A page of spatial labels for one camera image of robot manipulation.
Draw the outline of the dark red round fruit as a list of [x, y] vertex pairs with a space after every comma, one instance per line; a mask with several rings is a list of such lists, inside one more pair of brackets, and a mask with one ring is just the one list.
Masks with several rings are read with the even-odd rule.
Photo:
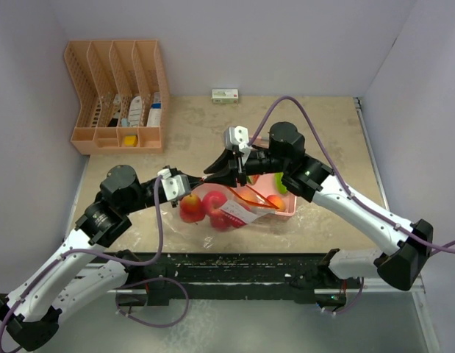
[[231, 228], [241, 228], [246, 225], [246, 222], [231, 215], [220, 215], [211, 217], [209, 219], [210, 225], [213, 229], [219, 232], [225, 232]]

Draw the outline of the peach plastic file organizer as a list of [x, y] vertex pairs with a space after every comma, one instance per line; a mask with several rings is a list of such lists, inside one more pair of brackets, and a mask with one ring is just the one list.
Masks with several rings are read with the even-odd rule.
[[[64, 58], [80, 103], [71, 142], [81, 154], [163, 151], [171, 93], [158, 40], [72, 40]], [[161, 127], [147, 127], [155, 92], [161, 95]], [[122, 127], [135, 96], [143, 100], [140, 124]], [[136, 147], [123, 145], [127, 135], [137, 136]]]

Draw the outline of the pink perforated plastic basket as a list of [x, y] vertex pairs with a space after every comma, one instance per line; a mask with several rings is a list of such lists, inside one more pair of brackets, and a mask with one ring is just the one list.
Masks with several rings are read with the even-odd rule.
[[282, 172], [272, 174], [257, 174], [248, 176], [248, 186], [258, 192], [260, 196], [272, 196], [272, 200], [278, 203], [278, 207], [271, 214], [283, 221], [289, 220], [296, 210], [297, 198], [287, 191], [282, 184]]

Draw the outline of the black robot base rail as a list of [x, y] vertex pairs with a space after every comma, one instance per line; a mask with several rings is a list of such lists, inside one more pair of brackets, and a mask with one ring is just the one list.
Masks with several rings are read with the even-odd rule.
[[338, 279], [326, 254], [164, 253], [135, 269], [132, 288], [115, 291], [122, 306], [167, 306], [171, 300], [292, 301], [339, 309], [358, 279]]

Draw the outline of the white leaflet package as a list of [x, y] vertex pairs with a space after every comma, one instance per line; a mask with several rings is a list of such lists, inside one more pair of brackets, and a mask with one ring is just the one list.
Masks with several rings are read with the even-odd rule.
[[140, 96], [135, 96], [129, 106], [127, 121], [129, 126], [138, 126], [143, 111], [143, 100]]

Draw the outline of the yellow grey stamp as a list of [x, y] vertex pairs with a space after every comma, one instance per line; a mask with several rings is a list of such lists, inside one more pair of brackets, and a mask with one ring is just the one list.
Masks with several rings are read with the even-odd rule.
[[125, 147], [136, 147], [138, 142], [136, 135], [127, 135], [123, 138], [123, 145]]

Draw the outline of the green white small box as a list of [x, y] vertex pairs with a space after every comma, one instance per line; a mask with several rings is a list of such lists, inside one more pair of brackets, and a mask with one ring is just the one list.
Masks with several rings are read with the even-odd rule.
[[238, 89], [212, 89], [211, 100], [213, 104], [237, 104], [239, 102]]

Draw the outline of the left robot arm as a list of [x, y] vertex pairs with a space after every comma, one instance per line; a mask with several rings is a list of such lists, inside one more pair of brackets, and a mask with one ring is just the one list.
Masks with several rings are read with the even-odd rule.
[[[162, 255], [161, 204], [181, 200], [203, 181], [169, 166], [147, 182], [129, 165], [110, 169], [95, 201], [58, 250], [21, 286], [0, 293], [0, 352], [4, 334], [17, 343], [17, 352], [33, 352], [50, 341], [67, 315], [113, 288], [140, 285], [143, 269]], [[107, 254], [132, 225], [129, 214], [150, 207], [156, 211], [159, 233], [153, 257], [142, 261], [131, 251]]]

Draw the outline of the red apple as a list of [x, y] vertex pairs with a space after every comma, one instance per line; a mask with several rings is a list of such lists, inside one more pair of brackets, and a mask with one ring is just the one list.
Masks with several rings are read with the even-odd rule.
[[197, 223], [203, 221], [205, 215], [202, 201], [196, 194], [191, 193], [180, 201], [179, 216], [183, 222]]
[[204, 212], [210, 217], [221, 217], [223, 211], [221, 207], [228, 201], [227, 197], [220, 191], [209, 191], [202, 199]]

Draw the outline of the blue white box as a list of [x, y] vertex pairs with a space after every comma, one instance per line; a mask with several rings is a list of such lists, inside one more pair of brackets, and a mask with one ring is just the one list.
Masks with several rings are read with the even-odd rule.
[[148, 112], [146, 126], [147, 127], [161, 127], [161, 120], [162, 120], [162, 104], [153, 103]]

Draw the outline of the watermelon slice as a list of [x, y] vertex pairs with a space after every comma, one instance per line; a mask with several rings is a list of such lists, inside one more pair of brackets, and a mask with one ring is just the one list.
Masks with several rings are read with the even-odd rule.
[[250, 185], [255, 185], [257, 183], [257, 180], [259, 179], [259, 175], [250, 175], [247, 176], [247, 182]]

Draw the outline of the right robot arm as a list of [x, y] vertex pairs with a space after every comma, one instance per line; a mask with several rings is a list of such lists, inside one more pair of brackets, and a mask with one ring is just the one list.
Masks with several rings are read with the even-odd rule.
[[370, 251], [331, 250], [318, 272], [324, 286], [335, 288], [350, 277], [380, 277], [399, 290], [413, 286], [431, 253], [429, 222], [392, 214], [347, 186], [305, 152], [305, 137], [294, 124], [275, 123], [266, 148], [250, 146], [243, 126], [228, 128], [223, 138], [223, 153], [204, 170], [207, 183], [244, 186], [249, 176], [281, 172], [291, 194], [333, 212], [376, 244]]

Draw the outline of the clear orange-zipper top bag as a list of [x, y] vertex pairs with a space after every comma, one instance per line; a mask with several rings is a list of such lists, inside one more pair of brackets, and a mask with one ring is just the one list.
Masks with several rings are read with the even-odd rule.
[[[236, 200], [236, 190], [238, 188], [249, 188], [255, 192], [257, 200], [255, 202]], [[266, 215], [272, 214], [276, 209], [275, 206], [267, 200], [267, 197], [260, 196], [258, 192], [254, 191], [249, 186], [231, 188], [222, 185], [203, 184], [197, 187], [191, 193], [196, 194], [202, 200], [209, 191], [213, 190], [220, 191], [228, 199], [228, 201], [221, 207], [223, 215], [231, 215], [239, 218], [240, 220], [246, 222], [246, 225], [244, 227], [256, 223], [260, 218]], [[191, 224], [183, 222], [179, 216], [179, 203], [180, 201], [178, 201], [174, 208], [168, 208], [163, 212], [165, 224], [169, 226], [174, 232], [179, 233], [185, 237], [223, 233], [211, 227], [209, 222], [210, 217], [207, 214], [205, 215], [203, 221]], [[232, 230], [236, 229], [231, 228], [225, 232], [231, 232]]]

